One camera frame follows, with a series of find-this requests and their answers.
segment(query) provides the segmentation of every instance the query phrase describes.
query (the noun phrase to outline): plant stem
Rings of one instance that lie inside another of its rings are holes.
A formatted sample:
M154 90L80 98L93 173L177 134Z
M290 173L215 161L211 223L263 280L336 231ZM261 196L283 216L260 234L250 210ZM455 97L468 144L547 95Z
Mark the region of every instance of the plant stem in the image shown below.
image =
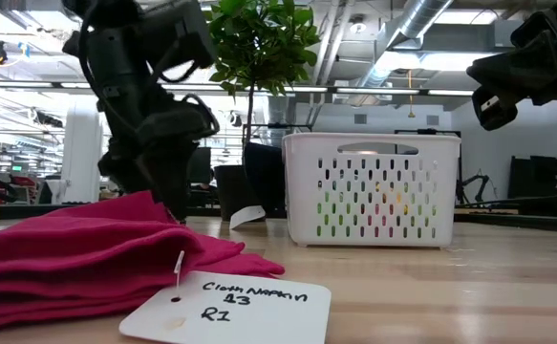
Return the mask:
M248 91L248 118L246 119L246 140L245 144L250 142L250 136L252 133L252 128L250 124L252 124L252 100L254 99L255 93L255 80L254 78L250 80L250 91Z

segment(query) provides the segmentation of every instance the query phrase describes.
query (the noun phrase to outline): white tag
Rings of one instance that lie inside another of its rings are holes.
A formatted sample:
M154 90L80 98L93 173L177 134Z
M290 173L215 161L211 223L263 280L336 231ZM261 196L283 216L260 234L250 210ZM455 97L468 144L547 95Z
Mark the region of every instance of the white tag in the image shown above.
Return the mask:
M270 278L190 272L125 318L125 335L179 344L322 344L331 292Z
M229 219L229 229L233 229L243 223L256 220L264 216L266 216L266 212L260 205L247 206L231 215L231 219Z

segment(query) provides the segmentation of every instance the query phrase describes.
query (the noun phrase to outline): white wall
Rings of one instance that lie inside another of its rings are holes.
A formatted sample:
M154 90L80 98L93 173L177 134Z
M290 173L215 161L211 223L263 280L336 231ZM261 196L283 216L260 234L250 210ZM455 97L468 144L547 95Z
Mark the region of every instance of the white wall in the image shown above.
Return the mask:
M557 101L533 106L529 100L523 100L518 104L518 117L492 132L480 127L473 106L468 102L452 113L452 126L462 131L463 177L469 178L481 169L492 179L501 199L507 197L512 156L557 158ZM471 200L478 191L478 184L472 184L465 191ZM495 199L490 184L483 198L485 201Z
M297 104L297 123L306 123L309 105ZM442 105L415 105L415 118L408 118L410 106L362 106L353 108L350 105L325 104L314 125L315 132L339 133L386 133L393 134L396 129L444 129L452 128L449 112L443 111ZM354 124L354 114L366 114L367 124ZM439 116L438 126L427 125L427 115Z

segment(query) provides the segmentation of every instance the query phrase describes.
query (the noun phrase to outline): column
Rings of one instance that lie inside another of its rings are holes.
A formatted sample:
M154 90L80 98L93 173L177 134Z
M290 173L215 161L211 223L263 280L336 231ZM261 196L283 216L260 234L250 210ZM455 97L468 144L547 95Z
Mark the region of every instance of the column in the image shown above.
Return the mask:
M102 125L95 97L73 96L66 117L62 181L66 193L62 202L97 202L102 154Z

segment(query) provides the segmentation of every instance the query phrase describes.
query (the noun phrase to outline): table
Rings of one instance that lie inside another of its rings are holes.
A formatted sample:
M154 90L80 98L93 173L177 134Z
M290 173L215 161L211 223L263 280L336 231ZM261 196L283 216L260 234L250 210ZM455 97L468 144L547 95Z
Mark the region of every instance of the table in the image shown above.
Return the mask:
M329 288L327 343L557 343L557 232L455 224L447 249L298 247L284 220L189 225ZM149 343L118 333L125 315L10 327L0 343Z

